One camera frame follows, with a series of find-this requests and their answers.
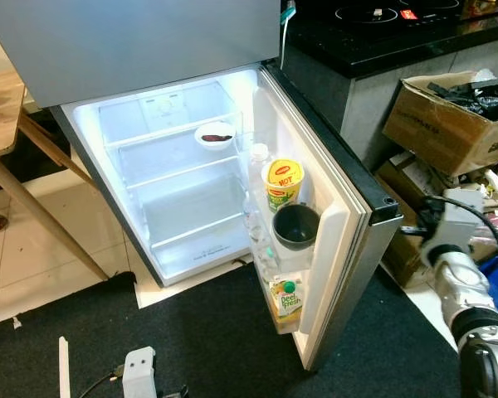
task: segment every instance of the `black cup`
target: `black cup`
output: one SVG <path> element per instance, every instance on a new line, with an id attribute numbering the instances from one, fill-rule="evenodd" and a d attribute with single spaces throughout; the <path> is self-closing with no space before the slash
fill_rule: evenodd
<path id="1" fill-rule="evenodd" d="M 273 231 L 279 242 L 290 250 L 303 250 L 315 242 L 319 215 L 307 205 L 281 207 L 273 217 Z"/>

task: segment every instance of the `bottle cap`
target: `bottle cap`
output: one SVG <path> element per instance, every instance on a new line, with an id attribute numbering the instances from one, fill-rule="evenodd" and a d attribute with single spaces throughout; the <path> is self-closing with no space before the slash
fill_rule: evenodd
<path id="1" fill-rule="evenodd" d="M 262 160 L 266 160 L 268 156 L 269 149 L 264 143 L 255 143 L 251 147 L 251 159 L 261 162 Z"/>
<path id="2" fill-rule="evenodd" d="M 295 282 L 292 282 L 292 281 L 290 281 L 290 280 L 287 280 L 287 281 L 284 283 L 283 287 L 284 287 L 284 291 L 285 291 L 286 293 L 293 293 L 293 292 L 295 292 Z"/>

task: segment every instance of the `black countertop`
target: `black countertop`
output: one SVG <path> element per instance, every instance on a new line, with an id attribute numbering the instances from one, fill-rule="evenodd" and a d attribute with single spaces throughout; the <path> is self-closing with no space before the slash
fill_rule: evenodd
<path id="1" fill-rule="evenodd" d="M 498 40 L 498 15 L 457 25 L 395 32 L 352 34 L 331 19 L 303 15 L 299 10 L 288 27 L 288 42 L 349 78 L 377 75 L 419 61 Z"/>

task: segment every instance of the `table leg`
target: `table leg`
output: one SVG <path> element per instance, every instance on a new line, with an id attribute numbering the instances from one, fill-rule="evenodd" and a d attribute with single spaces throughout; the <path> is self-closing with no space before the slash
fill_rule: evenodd
<path id="1" fill-rule="evenodd" d="M 50 231 L 83 264 L 101 279 L 109 278 L 105 271 L 90 257 L 61 224 L 35 199 L 30 192 L 0 162 L 0 187 L 13 199 L 24 205 L 39 222 Z"/>
<path id="2" fill-rule="evenodd" d="M 53 160 L 57 166 L 64 165 L 68 167 L 72 172 L 77 174 L 84 181 L 88 182 L 92 187 L 98 189 L 98 187 L 94 184 L 94 181 L 92 181 L 92 179 L 83 170 L 81 170 L 77 164 L 72 162 L 66 153 L 61 151 L 61 149 L 45 134 L 43 134 L 39 129 L 36 129 L 34 124 L 35 122 L 30 120 L 27 115 L 21 112 L 20 119 L 18 120 L 18 128 L 51 160 Z"/>

